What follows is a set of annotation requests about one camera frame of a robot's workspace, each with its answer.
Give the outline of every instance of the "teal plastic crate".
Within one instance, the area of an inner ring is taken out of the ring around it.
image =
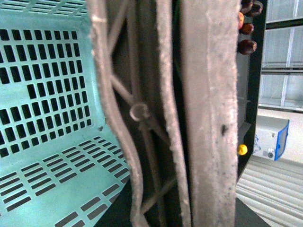
[[[129,178],[83,0],[0,1],[0,226],[92,227]]]

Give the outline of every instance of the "corrugated surface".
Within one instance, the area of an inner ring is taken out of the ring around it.
[[[273,227],[303,226],[303,165],[251,157],[237,195]]]

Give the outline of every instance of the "dark metal frame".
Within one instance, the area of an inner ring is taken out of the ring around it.
[[[250,56],[249,66],[249,80],[248,80],[248,92],[247,99],[250,101],[246,107],[246,119],[245,121],[251,124],[250,129],[244,137],[245,145],[248,148],[248,153],[244,156],[239,156],[238,163],[238,177],[245,169],[246,164],[250,156],[253,153],[255,132],[256,132],[256,118],[258,112],[258,98],[259,98],[259,86],[261,77],[261,65],[262,65],[262,53],[263,53],[263,39],[266,26],[266,10],[267,0],[260,0],[263,3],[262,13],[253,19],[255,31],[252,33],[251,39],[258,44],[257,50]]]

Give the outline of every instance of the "white wall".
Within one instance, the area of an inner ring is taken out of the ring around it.
[[[290,120],[286,148],[281,158],[303,164],[303,113],[258,109],[258,115]]]

